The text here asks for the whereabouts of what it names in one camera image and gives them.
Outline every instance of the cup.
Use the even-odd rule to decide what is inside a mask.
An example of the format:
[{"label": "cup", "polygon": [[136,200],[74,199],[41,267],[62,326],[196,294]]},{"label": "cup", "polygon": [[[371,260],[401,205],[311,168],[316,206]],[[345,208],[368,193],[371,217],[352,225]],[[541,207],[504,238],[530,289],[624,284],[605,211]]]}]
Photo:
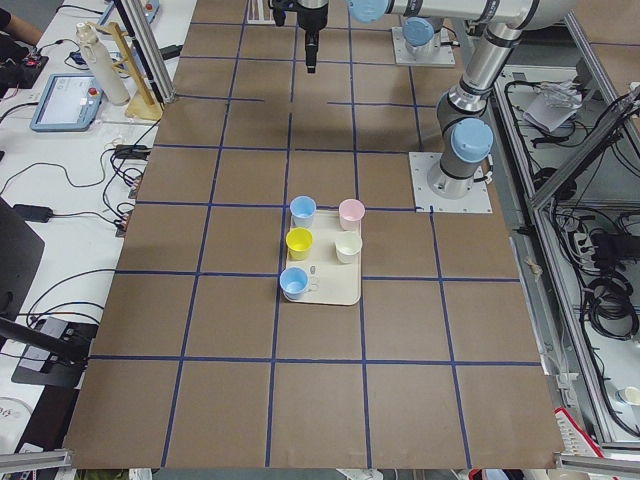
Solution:
[{"label": "cup", "polygon": [[311,253],[313,235],[306,228],[294,228],[287,233],[287,248],[293,260],[304,260]]},{"label": "cup", "polygon": [[291,201],[289,210],[296,227],[309,228],[316,213],[316,202],[311,197],[296,197]]},{"label": "cup", "polygon": [[289,300],[300,300],[309,286],[307,273],[298,267],[290,267],[280,274],[280,288]]},{"label": "cup", "polygon": [[338,206],[340,226],[343,230],[357,230],[364,217],[364,204],[355,198],[343,200]]},{"label": "cup", "polygon": [[634,407],[640,405],[640,388],[626,387],[616,392],[616,400]]},{"label": "cup", "polygon": [[362,250],[362,238],[356,232],[341,232],[336,235],[336,255],[342,263],[353,263]]}]

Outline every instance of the white tray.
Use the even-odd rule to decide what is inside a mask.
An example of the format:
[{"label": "white tray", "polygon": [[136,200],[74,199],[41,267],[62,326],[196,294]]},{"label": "white tray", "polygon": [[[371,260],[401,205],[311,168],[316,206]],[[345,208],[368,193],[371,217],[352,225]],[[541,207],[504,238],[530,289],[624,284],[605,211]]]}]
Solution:
[{"label": "white tray", "polygon": [[300,267],[309,275],[309,290],[298,303],[354,305],[361,294],[361,258],[344,264],[336,256],[335,237],[343,232],[337,211],[317,210],[311,228],[313,246],[306,260],[292,260],[287,255],[287,268]]}]

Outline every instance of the pink cup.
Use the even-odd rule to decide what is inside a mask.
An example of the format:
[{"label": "pink cup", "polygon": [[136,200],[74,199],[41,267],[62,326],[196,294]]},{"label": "pink cup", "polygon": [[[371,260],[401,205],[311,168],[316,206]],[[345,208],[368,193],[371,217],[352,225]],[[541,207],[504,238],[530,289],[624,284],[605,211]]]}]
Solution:
[{"label": "pink cup", "polygon": [[358,230],[360,221],[364,217],[364,211],[364,204],[361,201],[354,198],[343,200],[338,207],[340,226],[344,230]]}]

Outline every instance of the white desk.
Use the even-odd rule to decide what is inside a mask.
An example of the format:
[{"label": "white desk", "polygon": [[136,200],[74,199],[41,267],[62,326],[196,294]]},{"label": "white desk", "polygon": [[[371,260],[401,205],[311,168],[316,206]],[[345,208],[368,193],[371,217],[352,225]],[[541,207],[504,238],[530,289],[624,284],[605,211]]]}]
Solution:
[{"label": "white desk", "polygon": [[[152,30],[160,47],[180,45],[186,38],[189,22],[197,0],[161,0],[160,11],[152,24]],[[81,5],[94,10],[103,10],[106,4],[102,0],[73,0],[66,3]],[[53,43],[61,38],[75,39],[75,26],[78,22],[97,21],[98,16],[76,9],[62,9],[53,19],[40,42],[40,45]],[[115,43],[103,39],[110,51],[116,51]],[[26,102],[38,101],[53,73],[76,72],[64,64],[70,51],[75,50],[70,42],[53,45],[44,50],[49,56],[43,74],[33,89],[20,91],[14,98],[0,102],[0,112]],[[167,62],[171,77],[175,73],[178,59]],[[135,92],[131,79],[125,84],[130,93]],[[0,162],[0,188],[14,173],[35,162],[50,162],[64,165],[76,184],[93,183],[101,178],[100,154],[109,148],[112,142],[134,143],[151,122],[129,119],[124,116],[126,107],[116,107],[103,103],[98,118],[87,132],[80,133],[35,133],[29,129],[34,107],[16,111],[0,124],[0,150],[6,152]],[[153,129],[141,143],[151,146],[157,129]],[[102,202],[102,192],[113,175],[113,170],[104,158],[106,179],[100,185],[90,188],[73,188],[66,181],[61,169],[37,166],[14,179],[3,198],[10,204],[25,203],[43,205],[53,209],[54,213],[75,213],[93,211],[114,218]],[[109,188],[112,205],[127,200],[129,188],[116,179]],[[73,217],[52,219],[46,224],[30,226],[45,241],[45,251],[40,268],[24,302],[22,312],[26,312],[33,302],[56,282],[74,275],[95,269],[115,268],[123,240],[115,237],[115,227],[94,217]],[[89,301],[104,305],[113,274],[103,272],[72,280],[53,290],[40,302],[36,311],[45,311],[54,305],[69,301]],[[87,313],[100,318],[100,310],[90,306],[73,306],[70,311]],[[65,316],[71,321],[83,321],[82,318]],[[8,341],[2,352],[10,355],[22,354],[24,346]],[[34,408],[42,387],[19,385],[11,382],[11,375],[18,360],[0,356],[0,397],[17,398]],[[0,435],[16,435],[16,432],[0,432]]]}]

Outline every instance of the blue joint cap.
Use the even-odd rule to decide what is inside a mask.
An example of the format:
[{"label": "blue joint cap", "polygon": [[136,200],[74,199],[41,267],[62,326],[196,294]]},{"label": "blue joint cap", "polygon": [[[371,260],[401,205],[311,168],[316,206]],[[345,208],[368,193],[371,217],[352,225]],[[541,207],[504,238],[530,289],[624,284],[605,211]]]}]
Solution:
[{"label": "blue joint cap", "polygon": [[361,23],[380,20],[389,8],[389,0],[346,0],[349,14]]},{"label": "blue joint cap", "polygon": [[402,27],[404,39],[413,47],[421,47],[429,43],[435,31],[428,20],[420,17],[410,17]]},{"label": "blue joint cap", "polygon": [[489,125],[478,118],[465,118],[453,129],[451,147],[463,162],[479,163],[489,155],[493,138]]}]

